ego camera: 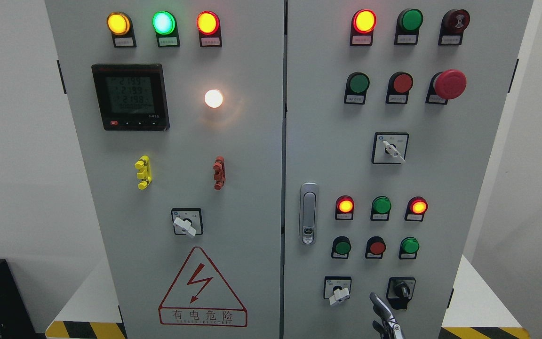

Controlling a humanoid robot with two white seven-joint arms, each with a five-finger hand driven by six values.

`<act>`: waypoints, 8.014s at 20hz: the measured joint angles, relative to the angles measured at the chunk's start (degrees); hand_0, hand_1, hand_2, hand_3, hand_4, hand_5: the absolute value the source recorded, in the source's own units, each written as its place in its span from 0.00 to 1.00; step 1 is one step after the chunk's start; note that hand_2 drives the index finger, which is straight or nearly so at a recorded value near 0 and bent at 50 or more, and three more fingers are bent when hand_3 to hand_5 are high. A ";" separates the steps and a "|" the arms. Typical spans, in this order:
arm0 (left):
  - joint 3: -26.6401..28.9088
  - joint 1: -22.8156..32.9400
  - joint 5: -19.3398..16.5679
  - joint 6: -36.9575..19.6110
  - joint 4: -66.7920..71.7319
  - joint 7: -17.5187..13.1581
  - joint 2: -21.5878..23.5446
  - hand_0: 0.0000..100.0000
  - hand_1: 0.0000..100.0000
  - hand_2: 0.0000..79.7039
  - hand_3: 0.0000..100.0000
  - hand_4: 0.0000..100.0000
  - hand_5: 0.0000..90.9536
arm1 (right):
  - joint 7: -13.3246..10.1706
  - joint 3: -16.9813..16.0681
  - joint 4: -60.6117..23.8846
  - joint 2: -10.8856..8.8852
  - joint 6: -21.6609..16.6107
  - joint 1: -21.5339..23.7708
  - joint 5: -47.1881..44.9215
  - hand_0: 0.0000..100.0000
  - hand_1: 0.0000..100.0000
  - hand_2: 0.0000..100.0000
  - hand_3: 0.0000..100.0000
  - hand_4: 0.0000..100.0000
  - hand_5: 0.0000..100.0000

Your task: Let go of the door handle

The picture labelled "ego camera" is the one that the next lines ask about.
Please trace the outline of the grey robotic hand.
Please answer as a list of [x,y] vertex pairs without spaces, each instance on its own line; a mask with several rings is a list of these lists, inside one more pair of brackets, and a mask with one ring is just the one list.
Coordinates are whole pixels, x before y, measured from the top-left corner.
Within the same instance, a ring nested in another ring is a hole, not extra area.
[[382,320],[382,323],[377,321],[372,322],[372,326],[379,332],[381,339],[404,339],[405,336],[402,327],[398,324],[398,321],[382,298],[374,292],[370,293],[369,298],[374,305],[375,314]]

